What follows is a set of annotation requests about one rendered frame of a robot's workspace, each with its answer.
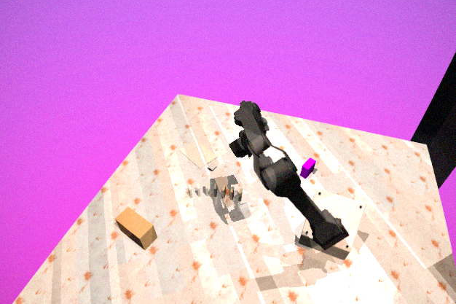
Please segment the magenta rectangular block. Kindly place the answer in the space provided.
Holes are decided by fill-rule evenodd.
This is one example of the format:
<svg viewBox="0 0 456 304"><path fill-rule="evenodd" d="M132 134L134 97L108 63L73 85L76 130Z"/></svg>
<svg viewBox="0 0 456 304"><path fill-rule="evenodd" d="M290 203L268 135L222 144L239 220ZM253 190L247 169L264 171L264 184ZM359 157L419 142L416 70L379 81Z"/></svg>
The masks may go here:
<svg viewBox="0 0 456 304"><path fill-rule="evenodd" d="M306 179L314 170L316 160L313 160L311 157L307 162L302 166L300 176Z"/></svg>

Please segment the orange rectangular block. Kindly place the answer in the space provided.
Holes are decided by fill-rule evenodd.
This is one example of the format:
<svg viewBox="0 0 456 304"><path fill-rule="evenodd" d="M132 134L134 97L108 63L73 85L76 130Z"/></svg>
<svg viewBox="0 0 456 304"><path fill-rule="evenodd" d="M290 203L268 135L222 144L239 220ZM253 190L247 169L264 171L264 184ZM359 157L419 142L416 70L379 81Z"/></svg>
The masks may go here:
<svg viewBox="0 0 456 304"><path fill-rule="evenodd" d="M154 225L129 207L115 220L120 230L145 251L157 238Z"/></svg>

